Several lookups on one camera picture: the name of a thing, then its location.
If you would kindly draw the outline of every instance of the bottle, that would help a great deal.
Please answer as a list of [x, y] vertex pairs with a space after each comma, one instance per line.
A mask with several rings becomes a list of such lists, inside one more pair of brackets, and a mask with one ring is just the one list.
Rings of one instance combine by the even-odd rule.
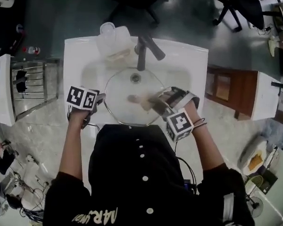
[[39, 47], [33, 47], [33, 46], [29, 46], [27, 48], [23, 48], [23, 52], [27, 53], [27, 54], [35, 54], [38, 55], [41, 52], [41, 49]]
[[96, 38], [100, 55], [114, 61], [130, 54], [133, 49], [130, 33], [126, 26], [115, 27], [113, 23], [104, 23], [100, 35]]

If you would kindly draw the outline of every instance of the shoe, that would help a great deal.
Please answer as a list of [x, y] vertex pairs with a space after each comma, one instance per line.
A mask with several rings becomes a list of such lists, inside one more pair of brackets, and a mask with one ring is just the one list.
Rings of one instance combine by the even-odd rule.
[[269, 52], [271, 54], [272, 57], [275, 56], [275, 48], [279, 47], [279, 43], [273, 40], [269, 40], [268, 41], [268, 45], [269, 45]]

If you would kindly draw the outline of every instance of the sink basin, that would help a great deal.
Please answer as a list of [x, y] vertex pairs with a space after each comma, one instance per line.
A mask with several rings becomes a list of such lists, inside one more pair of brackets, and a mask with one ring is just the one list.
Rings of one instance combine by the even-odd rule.
[[[101, 59], [95, 38], [84, 37], [65, 40], [65, 95], [68, 94], [72, 85], [82, 85], [89, 89], [98, 89], [100, 92], [104, 92], [107, 82], [112, 76], [126, 68], [136, 68], [138, 56], [134, 52], [129, 57], [113, 63]], [[134, 44], [137, 43], [137, 37], [131, 37], [131, 39], [134, 48]], [[164, 51], [166, 57], [161, 61], [157, 61], [151, 51], [147, 50], [146, 70], [157, 77], [162, 87], [177, 86], [189, 90], [200, 97], [198, 112], [201, 114], [207, 73], [208, 50], [168, 40], [154, 39], [154, 41]], [[128, 108], [128, 114], [131, 115], [133, 113], [134, 109], [130, 111], [130, 108]], [[91, 123], [98, 125], [114, 124], [117, 123], [117, 120], [104, 105], [100, 105], [98, 106], [98, 112], [91, 117]], [[161, 121], [157, 120], [153, 124], [160, 123]]]

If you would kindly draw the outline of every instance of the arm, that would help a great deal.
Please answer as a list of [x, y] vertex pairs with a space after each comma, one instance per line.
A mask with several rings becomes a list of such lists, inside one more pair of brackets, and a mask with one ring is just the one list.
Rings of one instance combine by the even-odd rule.
[[[193, 101], [189, 102], [184, 108], [193, 123], [200, 119]], [[192, 134], [196, 140], [202, 169], [204, 171], [216, 168], [224, 163], [206, 125], [194, 129]]]
[[81, 156], [81, 127], [88, 111], [74, 110], [70, 115], [63, 154], [60, 163], [60, 172], [67, 173], [79, 180], [82, 176]]
[[[185, 107], [191, 121], [194, 123], [200, 119], [194, 102], [189, 102]], [[245, 188], [242, 176], [239, 172], [228, 169], [214, 143], [206, 125], [192, 131], [203, 169], [203, 181], [198, 185], [200, 192], [200, 208], [210, 214], [212, 225], [215, 220], [233, 221], [239, 225], [254, 226], [254, 220], [248, 210], [245, 197]], [[224, 196], [234, 194], [233, 214], [224, 216]]]

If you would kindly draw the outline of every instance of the box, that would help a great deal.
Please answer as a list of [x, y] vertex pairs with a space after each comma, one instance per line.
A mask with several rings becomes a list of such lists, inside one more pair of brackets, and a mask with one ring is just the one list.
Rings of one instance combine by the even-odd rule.
[[98, 90], [71, 86], [66, 99], [66, 104], [81, 110], [92, 111], [98, 93]]
[[185, 109], [166, 118], [166, 131], [174, 142], [189, 136], [193, 128], [194, 125]]

